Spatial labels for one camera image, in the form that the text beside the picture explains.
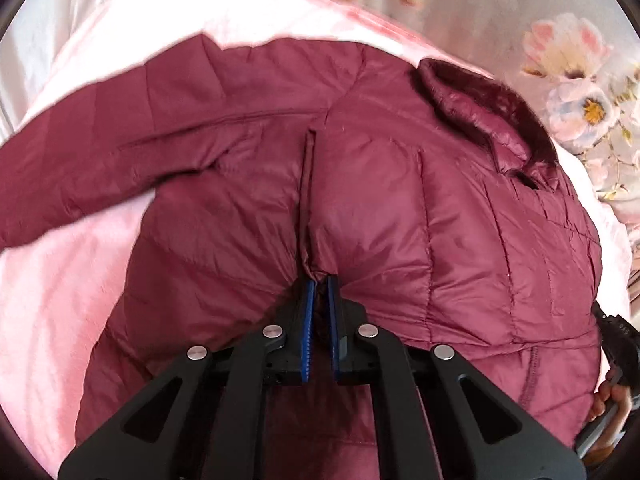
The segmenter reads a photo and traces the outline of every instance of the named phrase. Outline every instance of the white flower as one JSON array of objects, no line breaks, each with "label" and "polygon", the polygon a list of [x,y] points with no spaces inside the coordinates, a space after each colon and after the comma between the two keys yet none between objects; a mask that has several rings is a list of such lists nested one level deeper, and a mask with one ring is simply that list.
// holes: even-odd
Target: white flower
[{"label": "white flower", "polygon": [[590,78],[612,51],[593,23],[571,13],[532,23],[522,46],[531,65],[524,72],[562,79]]},{"label": "white flower", "polygon": [[546,110],[553,137],[561,144],[581,148],[593,146],[620,117],[620,109],[588,80],[567,82],[554,88],[549,92]]},{"label": "white flower", "polygon": [[603,160],[600,158],[587,160],[587,162],[584,163],[584,167],[589,174],[593,189],[596,191],[601,190],[609,176],[609,170],[604,166]]}]

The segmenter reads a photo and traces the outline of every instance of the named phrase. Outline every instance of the silver screw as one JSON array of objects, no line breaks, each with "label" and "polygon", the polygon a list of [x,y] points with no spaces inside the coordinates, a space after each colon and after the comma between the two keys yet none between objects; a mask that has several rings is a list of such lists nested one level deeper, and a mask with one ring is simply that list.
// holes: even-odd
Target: silver screw
[{"label": "silver screw", "polygon": [[269,339],[274,339],[282,335],[282,327],[280,325],[267,325],[262,329],[262,335]]},{"label": "silver screw", "polygon": [[360,325],[358,327],[358,334],[360,334],[362,337],[375,337],[378,335],[378,327],[369,323],[365,323],[364,325]]},{"label": "silver screw", "polygon": [[433,351],[434,355],[438,359],[442,359],[443,361],[448,361],[449,359],[453,359],[453,356],[456,354],[456,351],[451,348],[449,345],[438,345]]},{"label": "silver screw", "polygon": [[192,346],[187,350],[187,357],[192,361],[199,361],[207,356],[207,349],[204,346]]}]

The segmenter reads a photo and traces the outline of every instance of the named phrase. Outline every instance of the black device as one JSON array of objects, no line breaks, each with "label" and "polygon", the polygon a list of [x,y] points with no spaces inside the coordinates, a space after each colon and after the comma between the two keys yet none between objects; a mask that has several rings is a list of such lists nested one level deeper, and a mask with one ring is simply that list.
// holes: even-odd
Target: black device
[{"label": "black device", "polygon": [[[600,329],[601,345],[609,365],[614,369],[612,384],[631,388],[631,395],[640,394],[640,333],[621,316],[607,316],[597,301],[591,312]],[[618,405],[609,399],[604,413],[587,424],[575,439],[575,452],[580,458],[596,443],[602,432],[618,413]]]},{"label": "black device", "polygon": [[[63,462],[59,480],[257,480],[271,384],[310,371],[308,282],[299,301],[234,348],[175,359]],[[326,280],[338,384],[371,389],[383,480],[584,480],[577,455],[451,346],[405,346]]]}]

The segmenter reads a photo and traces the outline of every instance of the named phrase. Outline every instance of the blue strip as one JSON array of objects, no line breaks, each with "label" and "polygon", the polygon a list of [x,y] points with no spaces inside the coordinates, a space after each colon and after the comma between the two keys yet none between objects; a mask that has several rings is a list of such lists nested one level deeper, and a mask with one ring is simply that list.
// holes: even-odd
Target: blue strip
[{"label": "blue strip", "polygon": [[331,361],[334,377],[338,379],[338,323],[335,318],[334,280],[328,280],[329,286],[329,316],[331,322]]},{"label": "blue strip", "polygon": [[314,318],[314,299],[316,298],[316,282],[309,281],[306,286],[305,320],[302,327],[300,345],[302,382],[306,383],[311,374],[311,323]]}]

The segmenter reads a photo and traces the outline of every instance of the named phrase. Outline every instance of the yellow flower center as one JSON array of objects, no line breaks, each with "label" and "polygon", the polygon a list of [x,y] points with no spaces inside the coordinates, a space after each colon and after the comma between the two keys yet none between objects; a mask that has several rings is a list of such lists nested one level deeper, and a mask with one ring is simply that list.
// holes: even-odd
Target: yellow flower center
[{"label": "yellow flower center", "polygon": [[595,99],[590,99],[588,97],[582,105],[582,110],[584,110],[584,120],[592,126],[600,124],[607,115],[600,101],[596,101]]}]

